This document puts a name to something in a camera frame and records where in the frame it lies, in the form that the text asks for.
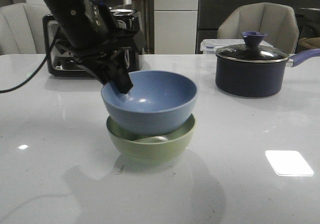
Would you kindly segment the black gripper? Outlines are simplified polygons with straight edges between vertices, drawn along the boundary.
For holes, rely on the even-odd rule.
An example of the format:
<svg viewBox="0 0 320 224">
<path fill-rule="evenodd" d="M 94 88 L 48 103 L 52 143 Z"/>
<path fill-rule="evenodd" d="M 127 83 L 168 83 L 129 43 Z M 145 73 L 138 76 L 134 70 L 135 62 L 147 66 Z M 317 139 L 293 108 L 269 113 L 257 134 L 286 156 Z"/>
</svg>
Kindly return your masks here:
<svg viewBox="0 0 320 224">
<path fill-rule="evenodd" d="M 127 71 L 125 51 L 141 52 L 145 45 L 142 31 L 115 28 L 111 32 L 97 32 L 92 27 L 62 28 L 51 43 L 56 56 L 74 61 L 100 83 L 113 82 L 120 93 L 133 87 Z M 98 61 L 108 58 L 103 65 Z"/>
</svg>

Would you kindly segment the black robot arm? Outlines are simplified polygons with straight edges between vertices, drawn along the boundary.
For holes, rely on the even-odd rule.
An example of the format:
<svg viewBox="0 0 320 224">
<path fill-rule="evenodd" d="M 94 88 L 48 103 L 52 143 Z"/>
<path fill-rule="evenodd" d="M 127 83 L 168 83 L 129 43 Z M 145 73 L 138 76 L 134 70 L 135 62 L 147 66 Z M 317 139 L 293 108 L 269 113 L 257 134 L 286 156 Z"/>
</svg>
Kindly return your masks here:
<svg viewBox="0 0 320 224">
<path fill-rule="evenodd" d="M 141 30 L 121 28 L 107 0 L 43 0 L 65 37 L 56 42 L 60 53 L 73 55 L 79 68 L 103 85 L 113 82 L 121 93 L 133 87 L 125 51 L 145 46 Z"/>
</svg>

